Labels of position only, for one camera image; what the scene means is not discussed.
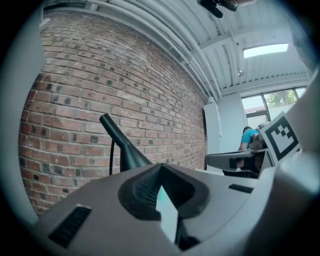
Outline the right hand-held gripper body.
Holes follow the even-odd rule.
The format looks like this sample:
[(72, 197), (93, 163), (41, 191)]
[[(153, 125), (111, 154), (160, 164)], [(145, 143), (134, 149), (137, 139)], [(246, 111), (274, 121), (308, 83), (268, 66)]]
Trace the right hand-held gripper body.
[(304, 94), (287, 111), (265, 126), (263, 138), (272, 163), (264, 160), (260, 169), (292, 160), (295, 167), (320, 169), (320, 69), (313, 75)]

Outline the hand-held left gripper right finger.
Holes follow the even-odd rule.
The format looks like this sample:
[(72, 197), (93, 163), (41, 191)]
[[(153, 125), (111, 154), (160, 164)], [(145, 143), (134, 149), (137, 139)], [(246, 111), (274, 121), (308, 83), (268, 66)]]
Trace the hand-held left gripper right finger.
[(247, 256), (257, 180), (162, 165), (162, 255)]

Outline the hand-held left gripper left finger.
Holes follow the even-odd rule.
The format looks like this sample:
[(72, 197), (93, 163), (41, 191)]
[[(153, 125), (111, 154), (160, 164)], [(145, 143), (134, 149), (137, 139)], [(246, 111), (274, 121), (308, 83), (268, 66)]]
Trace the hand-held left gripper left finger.
[[(145, 166), (95, 179), (55, 204), (34, 226), (40, 245), (54, 256), (179, 255), (180, 249), (168, 240), (159, 221), (135, 218), (118, 199), (122, 183), (147, 169)], [(64, 248), (49, 239), (49, 234), (78, 206), (91, 211)]]

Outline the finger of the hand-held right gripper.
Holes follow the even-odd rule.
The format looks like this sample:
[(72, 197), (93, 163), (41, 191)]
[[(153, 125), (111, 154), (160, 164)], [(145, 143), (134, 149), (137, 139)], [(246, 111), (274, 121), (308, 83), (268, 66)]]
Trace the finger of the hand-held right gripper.
[(245, 150), (208, 154), (206, 170), (217, 174), (261, 174), (267, 168), (267, 150)]

